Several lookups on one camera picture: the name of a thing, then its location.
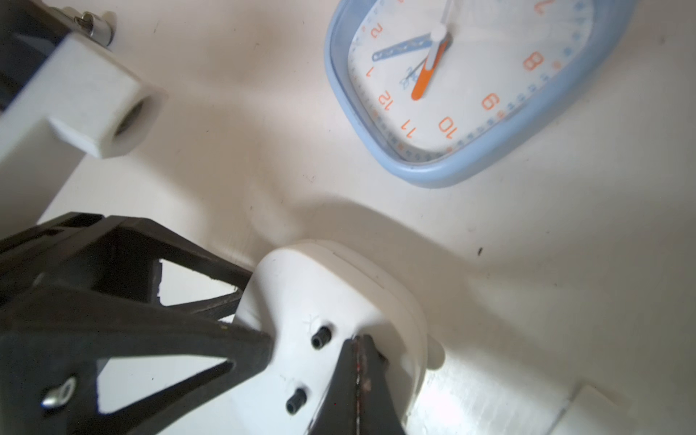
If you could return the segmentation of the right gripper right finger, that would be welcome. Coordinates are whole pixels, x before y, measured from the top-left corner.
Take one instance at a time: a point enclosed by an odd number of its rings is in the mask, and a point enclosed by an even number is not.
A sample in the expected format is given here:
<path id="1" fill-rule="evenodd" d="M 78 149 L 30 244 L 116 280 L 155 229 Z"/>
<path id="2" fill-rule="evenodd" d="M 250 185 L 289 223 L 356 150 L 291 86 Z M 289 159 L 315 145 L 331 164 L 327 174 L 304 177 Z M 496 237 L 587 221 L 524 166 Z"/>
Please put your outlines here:
<path id="1" fill-rule="evenodd" d="M 386 380 L 388 360 L 373 337 L 357 337 L 357 434 L 404 434 Z"/>

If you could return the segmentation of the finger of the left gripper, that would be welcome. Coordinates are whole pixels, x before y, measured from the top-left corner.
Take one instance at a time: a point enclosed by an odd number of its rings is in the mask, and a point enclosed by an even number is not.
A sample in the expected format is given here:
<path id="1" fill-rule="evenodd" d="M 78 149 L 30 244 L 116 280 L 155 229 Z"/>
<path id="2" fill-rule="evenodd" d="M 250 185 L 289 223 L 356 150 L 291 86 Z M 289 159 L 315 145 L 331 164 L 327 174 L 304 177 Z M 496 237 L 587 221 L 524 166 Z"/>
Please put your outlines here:
<path id="1" fill-rule="evenodd" d="M 92 290 L 39 286 L 1 300 L 1 431 L 156 434 L 261 373 L 269 335 Z M 113 413 L 98 407 L 101 360 L 199 355 L 219 363 Z"/>
<path id="2" fill-rule="evenodd" d="M 151 219 L 72 212 L 2 240 L 1 303 L 49 284 L 160 306 L 164 261 L 234 286 L 229 295 L 174 304 L 213 320 L 236 313 L 252 277 Z"/>

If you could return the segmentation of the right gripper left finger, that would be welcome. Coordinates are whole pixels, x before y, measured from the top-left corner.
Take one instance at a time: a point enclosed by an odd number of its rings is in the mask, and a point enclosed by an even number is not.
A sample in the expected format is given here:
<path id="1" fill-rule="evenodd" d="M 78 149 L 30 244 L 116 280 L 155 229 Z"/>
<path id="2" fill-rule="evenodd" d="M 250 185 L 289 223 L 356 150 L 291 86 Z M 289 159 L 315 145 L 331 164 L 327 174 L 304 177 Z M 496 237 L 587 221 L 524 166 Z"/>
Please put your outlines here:
<path id="1" fill-rule="evenodd" d="M 310 427 L 310 434 L 356 434 L 358 428 L 358 339 L 341 348 L 324 401 Z"/>

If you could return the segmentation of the light blue alarm clock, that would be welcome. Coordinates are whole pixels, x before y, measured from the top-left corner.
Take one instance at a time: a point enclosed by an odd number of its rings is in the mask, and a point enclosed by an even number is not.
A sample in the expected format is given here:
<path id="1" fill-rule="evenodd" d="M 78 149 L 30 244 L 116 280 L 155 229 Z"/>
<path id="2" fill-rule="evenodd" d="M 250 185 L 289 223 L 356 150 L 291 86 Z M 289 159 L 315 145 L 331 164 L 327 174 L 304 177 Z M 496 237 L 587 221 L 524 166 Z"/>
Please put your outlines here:
<path id="1" fill-rule="evenodd" d="M 632 1 L 342 1 L 326 72 L 394 176 L 422 188 L 485 170 L 562 113 L 611 54 Z"/>

